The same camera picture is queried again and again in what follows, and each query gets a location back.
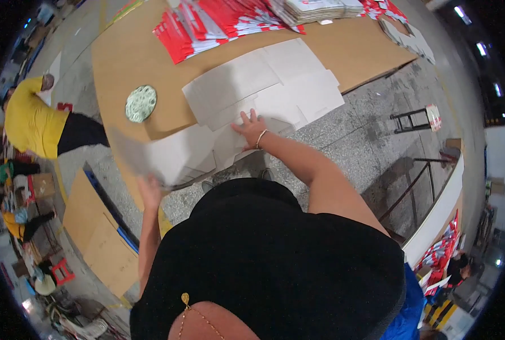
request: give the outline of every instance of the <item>hand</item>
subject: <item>hand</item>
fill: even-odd
[[[140,189],[141,198],[145,210],[158,211],[162,201],[162,189],[158,180],[150,173],[147,178],[140,176],[137,178],[137,186]]]
[[[256,111],[254,111],[254,109],[251,109],[251,119],[247,118],[247,115],[243,111],[240,112],[240,114],[243,119],[243,125],[239,126],[232,123],[231,126],[235,132],[239,133],[247,140],[247,145],[243,147],[242,152],[256,150],[258,137],[260,137],[260,134],[267,129],[266,123],[264,122],[263,117],[256,118]]]
[[[54,76],[47,73],[43,76],[43,82],[41,83],[41,91],[47,91],[54,85]]]

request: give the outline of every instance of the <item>metal stool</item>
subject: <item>metal stool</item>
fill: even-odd
[[[428,124],[413,125],[411,115],[414,115],[414,114],[417,114],[420,112],[424,112],[426,114],[426,119],[428,119]],[[409,123],[411,124],[411,127],[404,128],[401,125],[400,119],[402,117],[409,118]],[[424,109],[415,110],[415,111],[411,111],[411,112],[407,112],[407,113],[402,113],[399,115],[391,114],[390,119],[397,119],[398,120],[399,128],[394,130],[394,133],[404,133],[404,132],[419,131],[419,130],[426,130],[426,129],[431,129],[433,132],[436,132],[441,128],[441,117],[439,116],[439,110],[437,109],[437,106],[435,106],[435,105],[428,105]]]
[[[62,261],[58,262],[56,265],[52,266],[52,275],[56,279],[56,285],[60,286],[66,282],[72,281],[75,278],[75,274],[70,273],[66,267],[67,264],[66,258],[62,259]],[[56,275],[56,272],[59,271],[60,275],[62,275],[62,279]]]

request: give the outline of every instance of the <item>sneaker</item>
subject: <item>sneaker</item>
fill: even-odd
[[[206,180],[204,180],[202,182],[202,190],[204,191],[204,194],[207,194],[207,192],[211,189],[213,189],[215,187],[215,185],[213,185],[213,183],[211,182],[208,182]]]
[[[258,178],[273,181],[275,180],[275,175],[273,175],[273,171],[269,167],[266,167],[264,170],[262,170]]]

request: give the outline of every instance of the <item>flat cardboard box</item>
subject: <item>flat cardboard box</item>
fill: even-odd
[[[306,35],[286,29],[251,34],[174,65],[164,45],[152,33],[166,6],[163,1],[144,2],[92,44],[94,84],[110,144],[114,138],[111,127],[146,143],[194,125],[196,119],[182,93],[183,86],[260,47],[301,37],[324,67],[333,72],[340,92],[348,92],[417,58],[394,44],[376,20],[356,17],[334,20],[329,25],[306,24]],[[145,122],[130,122],[124,114],[126,99],[145,84],[156,89],[157,105]],[[114,156],[131,196],[142,209],[134,176]]]
[[[115,296],[137,281],[138,255],[117,232],[117,222],[82,169],[75,175],[62,224],[86,264]]]
[[[37,199],[51,197],[56,193],[52,173],[37,173],[32,175],[33,195]]]

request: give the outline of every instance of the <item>concrete floor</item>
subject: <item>concrete floor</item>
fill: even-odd
[[[127,2],[88,0],[52,34],[29,76],[43,74],[54,58],[62,53],[61,78],[54,88],[53,104],[70,102],[75,111],[99,119],[90,44],[105,28],[105,23]],[[472,63],[466,59],[469,54],[453,41],[423,3],[416,0],[393,2],[423,33],[434,52],[436,66],[419,59],[389,78],[378,79],[347,93],[344,96],[345,105],[300,129],[291,138],[321,150],[334,160],[377,216],[386,211],[422,167],[420,163],[413,164],[410,158],[437,158],[446,138],[463,138],[466,148],[462,228],[474,233],[484,199],[485,136],[481,95]],[[395,123],[388,118],[391,113],[407,112],[432,103],[438,105],[442,117],[440,131],[393,134]],[[93,169],[129,229],[139,237],[140,211],[127,192],[111,150],[103,146],[83,147],[60,156],[55,163],[43,162],[45,169],[61,174],[63,188],[55,199],[60,217],[63,216],[75,173],[85,164]],[[307,188],[280,161],[261,152],[215,174],[211,180],[220,183],[235,177],[256,176],[264,167],[272,168],[277,180],[289,187],[302,207],[307,208]],[[447,176],[448,170],[433,166],[436,194],[439,194]],[[169,195],[164,201],[164,211],[169,220],[177,224],[186,219],[201,196],[199,183]],[[425,217],[431,204],[430,183],[426,175],[383,224],[408,237]],[[119,299],[90,272],[80,254],[75,254],[66,232],[59,232],[59,237],[72,270],[80,274],[80,278],[68,283],[66,289],[104,305],[118,305]],[[472,235],[467,240],[472,241],[473,238]],[[125,296],[135,301],[137,285]],[[112,311],[118,323],[126,327],[128,310],[115,307]]]

